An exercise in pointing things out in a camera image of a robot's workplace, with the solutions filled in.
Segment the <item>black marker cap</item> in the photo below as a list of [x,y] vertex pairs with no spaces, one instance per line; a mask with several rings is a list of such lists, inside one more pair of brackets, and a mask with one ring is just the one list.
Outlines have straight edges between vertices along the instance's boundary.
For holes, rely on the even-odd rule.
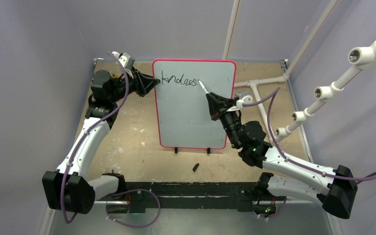
[[199,165],[200,165],[200,164],[197,163],[197,164],[193,167],[192,171],[195,172],[195,171],[198,169]]

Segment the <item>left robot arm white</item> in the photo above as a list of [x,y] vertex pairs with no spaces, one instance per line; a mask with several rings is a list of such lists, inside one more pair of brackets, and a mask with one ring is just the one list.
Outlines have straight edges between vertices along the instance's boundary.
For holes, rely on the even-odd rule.
[[111,75],[106,70],[92,75],[92,93],[79,137],[57,169],[46,171],[42,177],[50,209],[87,214],[95,201],[107,195],[114,200],[125,197],[123,175],[104,173],[88,182],[89,169],[99,146],[115,123],[117,102],[124,102],[131,93],[144,97],[160,82],[135,68],[120,76]]

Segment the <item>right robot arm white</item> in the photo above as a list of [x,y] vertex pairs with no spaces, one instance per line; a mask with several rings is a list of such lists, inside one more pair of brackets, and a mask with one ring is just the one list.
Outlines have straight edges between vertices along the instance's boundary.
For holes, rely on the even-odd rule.
[[206,99],[211,120],[221,122],[231,147],[239,150],[247,165],[291,176],[316,192],[316,200],[326,212],[342,219],[350,217],[358,186],[348,167],[316,165],[278,150],[264,140],[266,133],[258,121],[241,123],[241,112],[232,110],[238,97],[225,98],[211,92]]

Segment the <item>white whiteboard marker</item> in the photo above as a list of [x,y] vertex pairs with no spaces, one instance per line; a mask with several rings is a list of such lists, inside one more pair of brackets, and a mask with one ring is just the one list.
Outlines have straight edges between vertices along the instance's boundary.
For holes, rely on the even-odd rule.
[[201,86],[201,88],[203,89],[204,93],[205,93],[205,94],[208,94],[209,92],[208,92],[208,90],[206,89],[205,85],[202,83],[202,81],[201,81],[201,80],[198,80],[198,83],[200,84],[200,86]]

